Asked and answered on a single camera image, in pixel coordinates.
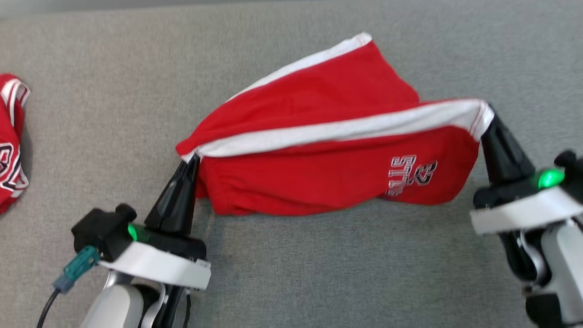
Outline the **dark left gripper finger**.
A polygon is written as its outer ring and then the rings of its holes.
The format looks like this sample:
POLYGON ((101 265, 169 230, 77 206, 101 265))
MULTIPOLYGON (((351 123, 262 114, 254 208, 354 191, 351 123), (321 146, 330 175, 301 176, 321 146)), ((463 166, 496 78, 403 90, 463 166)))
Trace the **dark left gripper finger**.
POLYGON ((182 170, 181 164, 177 167, 171 179, 169 179, 169 182, 144 221, 144 224, 149 229, 157 229, 164 233, 179 233, 176 226, 175 206, 179 193, 176 187, 182 170))
POLYGON ((193 156, 188 163, 181 164, 182 170, 176 187, 179 193, 175 206, 177 231, 181 235, 191 233, 199 164, 198 156, 193 156))

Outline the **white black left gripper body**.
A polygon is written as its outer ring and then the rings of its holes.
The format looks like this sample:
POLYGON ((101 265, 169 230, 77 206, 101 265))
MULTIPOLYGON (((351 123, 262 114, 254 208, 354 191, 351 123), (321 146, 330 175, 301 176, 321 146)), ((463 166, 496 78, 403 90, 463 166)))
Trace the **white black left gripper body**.
POLYGON ((141 225, 130 225, 128 235, 131 241, 121 255, 112 262, 100 260, 100 266, 152 282, 206 290, 212 272, 202 240, 141 225))

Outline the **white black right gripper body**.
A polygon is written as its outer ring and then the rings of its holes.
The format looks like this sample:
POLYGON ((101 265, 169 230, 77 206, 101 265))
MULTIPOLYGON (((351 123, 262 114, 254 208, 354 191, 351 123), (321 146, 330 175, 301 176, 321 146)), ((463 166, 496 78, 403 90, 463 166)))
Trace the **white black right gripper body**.
POLYGON ((476 196, 470 219, 480 235, 547 226, 582 214, 582 170, 542 169, 476 196))

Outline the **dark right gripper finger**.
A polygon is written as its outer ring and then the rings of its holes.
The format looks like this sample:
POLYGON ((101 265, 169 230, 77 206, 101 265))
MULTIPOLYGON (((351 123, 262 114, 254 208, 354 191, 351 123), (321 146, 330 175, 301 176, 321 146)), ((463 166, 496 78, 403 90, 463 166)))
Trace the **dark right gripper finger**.
POLYGON ((510 158, 507 153, 505 126, 493 120, 482 136, 482 149, 489 182, 501 185, 511 180, 510 158))
MULTIPOLYGON (((494 116, 493 120, 501 119, 499 116, 494 116)), ((533 163, 527 154, 523 151, 519 142, 516 140, 507 126, 505 124, 504 126, 506 133, 507 153, 511 161, 511 180, 522 180, 533 175, 536 171, 533 163)))

